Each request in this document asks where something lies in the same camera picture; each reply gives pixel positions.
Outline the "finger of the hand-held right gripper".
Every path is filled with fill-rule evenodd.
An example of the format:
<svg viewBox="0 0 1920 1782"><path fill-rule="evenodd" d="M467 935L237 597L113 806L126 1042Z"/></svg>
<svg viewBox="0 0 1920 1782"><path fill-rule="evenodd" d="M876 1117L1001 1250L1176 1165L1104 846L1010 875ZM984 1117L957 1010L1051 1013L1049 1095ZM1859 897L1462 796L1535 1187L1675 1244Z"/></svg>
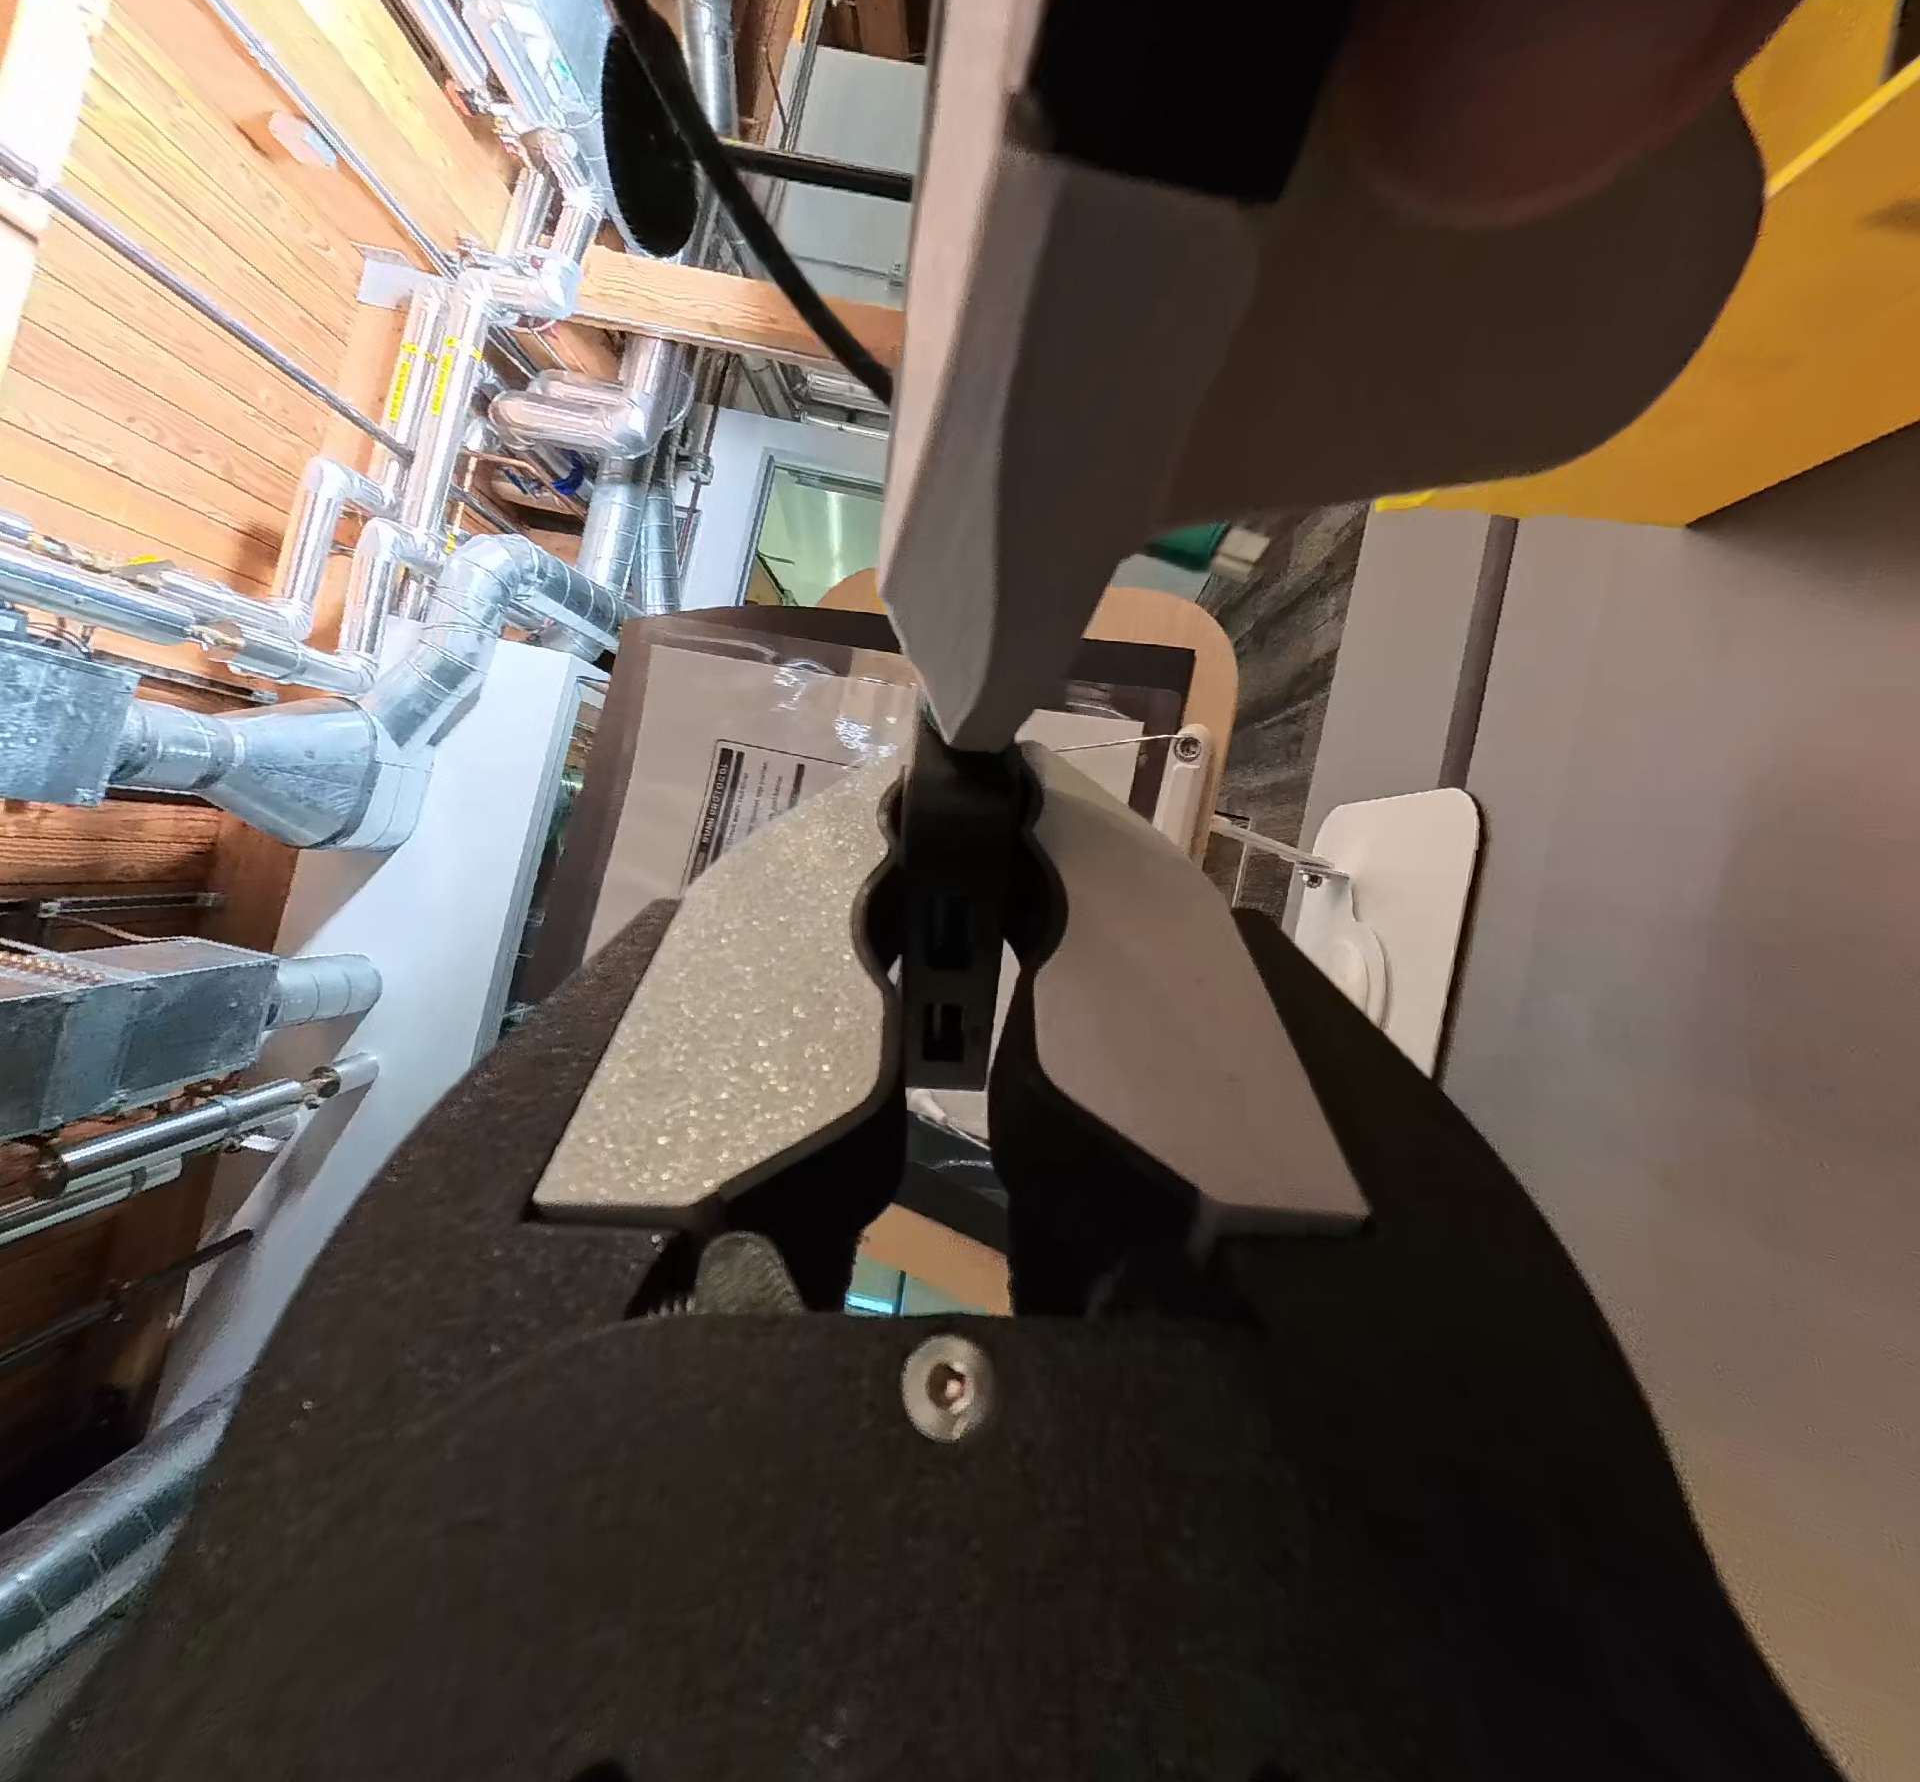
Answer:
<svg viewBox="0 0 1920 1782"><path fill-rule="evenodd" d="M1127 101L1152 0L939 0L880 597L960 752L1010 747L1180 454L1251 295L1236 159Z"/></svg>

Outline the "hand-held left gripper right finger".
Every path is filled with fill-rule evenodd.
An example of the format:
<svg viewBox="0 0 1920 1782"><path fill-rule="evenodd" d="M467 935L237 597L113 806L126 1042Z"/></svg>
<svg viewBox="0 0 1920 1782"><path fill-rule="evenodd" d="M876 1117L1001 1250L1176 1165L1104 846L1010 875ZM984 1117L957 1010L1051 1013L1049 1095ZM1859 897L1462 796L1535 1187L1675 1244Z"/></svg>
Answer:
<svg viewBox="0 0 1920 1782"><path fill-rule="evenodd" d="M1149 1241L1344 1237L1370 1216L1236 921L1188 857L1038 742L987 1138L1014 1223Z"/></svg>

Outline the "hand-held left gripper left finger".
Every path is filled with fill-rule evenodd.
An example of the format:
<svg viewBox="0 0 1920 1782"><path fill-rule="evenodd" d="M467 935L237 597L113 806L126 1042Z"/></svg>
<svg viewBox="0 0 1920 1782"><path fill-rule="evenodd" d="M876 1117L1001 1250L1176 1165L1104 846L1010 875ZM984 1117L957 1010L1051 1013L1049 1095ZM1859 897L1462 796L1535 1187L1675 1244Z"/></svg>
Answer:
<svg viewBox="0 0 1920 1782"><path fill-rule="evenodd" d="M718 1227L793 1170L864 1231L903 1166L899 1003L868 935L897 769L856 769L686 890L564 1126L545 1223Z"/></svg>

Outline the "black adapter hub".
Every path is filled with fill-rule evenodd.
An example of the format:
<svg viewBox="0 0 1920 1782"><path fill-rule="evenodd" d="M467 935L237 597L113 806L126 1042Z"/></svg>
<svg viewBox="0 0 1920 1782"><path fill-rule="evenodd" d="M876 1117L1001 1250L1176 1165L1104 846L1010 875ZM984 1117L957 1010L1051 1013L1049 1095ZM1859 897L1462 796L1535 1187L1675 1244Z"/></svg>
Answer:
<svg viewBox="0 0 1920 1782"><path fill-rule="evenodd" d="M987 1085L1018 775L921 719L897 805L903 1081Z"/></svg>

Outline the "yellow plastic bin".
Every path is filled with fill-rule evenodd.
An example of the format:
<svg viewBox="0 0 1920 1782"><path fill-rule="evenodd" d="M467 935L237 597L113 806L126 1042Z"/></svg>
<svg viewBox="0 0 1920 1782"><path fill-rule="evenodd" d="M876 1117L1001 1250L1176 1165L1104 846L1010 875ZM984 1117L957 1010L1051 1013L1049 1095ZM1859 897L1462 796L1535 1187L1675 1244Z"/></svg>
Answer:
<svg viewBox="0 0 1920 1782"><path fill-rule="evenodd" d="M1642 418L1563 469L1375 511L1686 527L1913 426L1915 5L1802 0L1740 71L1766 172L1759 235Z"/></svg>

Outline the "framed instruction sign board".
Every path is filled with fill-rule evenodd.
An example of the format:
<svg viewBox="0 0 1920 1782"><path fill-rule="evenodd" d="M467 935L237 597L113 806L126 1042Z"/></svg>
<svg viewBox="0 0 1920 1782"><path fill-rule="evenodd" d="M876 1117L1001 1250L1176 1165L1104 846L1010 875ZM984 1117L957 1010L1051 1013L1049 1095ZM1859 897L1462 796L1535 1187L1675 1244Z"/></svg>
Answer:
<svg viewBox="0 0 1920 1782"><path fill-rule="evenodd" d="M628 623L584 769L540 869L507 1020L523 1023L643 907L765 823L912 740L920 690L873 569L818 603ZM1238 711L1227 633L1185 594L1116 584L1067 681L1020 727L1197 852Z"/></svg>

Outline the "white sign stand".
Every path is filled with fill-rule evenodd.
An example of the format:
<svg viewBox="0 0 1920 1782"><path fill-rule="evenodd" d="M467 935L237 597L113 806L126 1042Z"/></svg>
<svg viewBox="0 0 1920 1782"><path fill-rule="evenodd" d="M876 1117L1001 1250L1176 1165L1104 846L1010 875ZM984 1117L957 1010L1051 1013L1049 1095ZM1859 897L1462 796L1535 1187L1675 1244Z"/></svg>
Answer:
<svg viewBox="0 0 1920 1782"><path fill-rule="evenodd" d="M1116 798L1095 756L1139 755L1143 739L1081 740L1063 750L1024 744L1043 789L1035 841L1059 875L1067 922L1055 955L1059 984L1121 984L1139 1001L1166 990L1172 1010L1199 1010L1223 982L1233 921L1185 859L1199 825L1211 735L1199 725L1167 739L1149 820ZM1307 850L1236 825L1246 848L1287 865L1304 897L1291 941L1421 1074L1442 1049L1482 823L1459 789L1349 802L1328 813Z"/></svg>

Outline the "black pole stand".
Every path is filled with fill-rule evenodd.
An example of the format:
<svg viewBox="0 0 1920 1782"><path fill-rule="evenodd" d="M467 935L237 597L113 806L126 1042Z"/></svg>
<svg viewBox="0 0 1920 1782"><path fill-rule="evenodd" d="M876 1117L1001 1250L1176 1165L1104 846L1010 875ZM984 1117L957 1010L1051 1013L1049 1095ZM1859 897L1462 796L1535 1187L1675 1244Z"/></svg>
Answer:
<svg viewBox="0 0 1920 1782"><path fill-rule="evenodd" d="M705 175L617 28L602 62L599 125L614 214L625 241L651 259L681 254L695 231ZM818 186L894 205L913 198L915 183L899 171L729 139L723 147L733 169L756 183Z"/></svg>

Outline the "silver ventilation duct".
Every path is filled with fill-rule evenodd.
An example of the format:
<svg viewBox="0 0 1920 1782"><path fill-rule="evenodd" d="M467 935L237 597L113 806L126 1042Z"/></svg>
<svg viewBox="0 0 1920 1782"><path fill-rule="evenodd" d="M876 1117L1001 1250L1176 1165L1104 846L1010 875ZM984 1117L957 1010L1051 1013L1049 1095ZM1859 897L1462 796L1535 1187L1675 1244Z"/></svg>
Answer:
<svg viewBox="0 0 1920 1782"><path fill-rule="evenodd" d="M3 0L3 806L176 792L395 850L500 654L671 606L657 404L560 353L610 245L523 0Z"/></svg>

